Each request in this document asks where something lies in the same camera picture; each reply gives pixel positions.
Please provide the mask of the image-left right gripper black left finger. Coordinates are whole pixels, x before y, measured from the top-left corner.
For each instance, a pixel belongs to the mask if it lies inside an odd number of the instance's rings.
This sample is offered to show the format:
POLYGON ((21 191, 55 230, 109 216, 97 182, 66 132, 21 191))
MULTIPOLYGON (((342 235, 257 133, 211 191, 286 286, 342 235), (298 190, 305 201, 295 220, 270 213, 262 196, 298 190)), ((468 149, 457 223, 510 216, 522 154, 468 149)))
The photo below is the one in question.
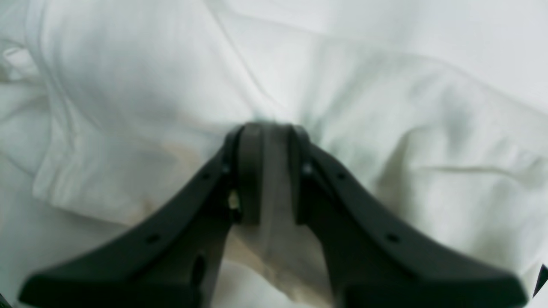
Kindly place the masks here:
POLYGON ((24 283, 36 308, 209 308, 231 227, 260 222, 262 127, 234 128, 166 205, 111 242, 24 283))

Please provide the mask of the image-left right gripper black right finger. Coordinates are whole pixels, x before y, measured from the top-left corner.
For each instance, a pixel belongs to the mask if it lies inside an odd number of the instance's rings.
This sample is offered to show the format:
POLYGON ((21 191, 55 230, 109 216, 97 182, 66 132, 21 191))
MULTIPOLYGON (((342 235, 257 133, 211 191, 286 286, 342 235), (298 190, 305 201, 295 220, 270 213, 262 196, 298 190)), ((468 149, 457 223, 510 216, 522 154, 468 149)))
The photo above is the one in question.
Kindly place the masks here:
POLYGON ((509 271, 436 243, 381 205, 303 128, 288 135, 293 216, 319 240, 336 308, 522 308, 509 271))

